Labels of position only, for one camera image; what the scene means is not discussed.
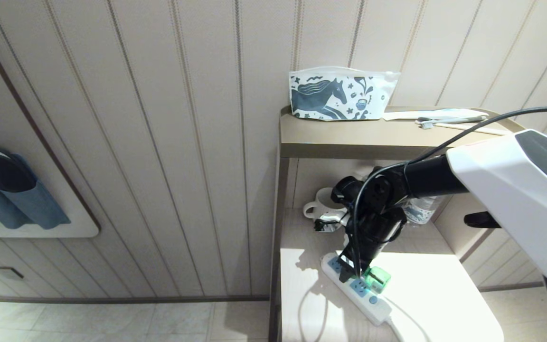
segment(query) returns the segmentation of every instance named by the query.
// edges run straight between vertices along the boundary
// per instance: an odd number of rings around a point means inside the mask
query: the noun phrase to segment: white power strip
[[[352,277],[345,283],[339,281],[341,265],[337,262],[338,257],[337,253],[328,253],[323,256],[322,271],[351,299],[369,321],[375,325],[386,322],[391,314],[391,306],[386,298],[369,290],[362,279]]]

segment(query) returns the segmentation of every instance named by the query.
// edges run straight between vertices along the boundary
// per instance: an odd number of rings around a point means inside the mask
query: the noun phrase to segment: electrical outlet
[[[356,279],[349,286],[362,298],[367,295],[368,286],[362,279]]]
[[[339,261],[337,261],[337,258],[332,258],[329,262],[328,262],[328,266],[330,266],[330,268],[332,268],[335,273],[339,274],[341,273],[341,264],[339,264]]]

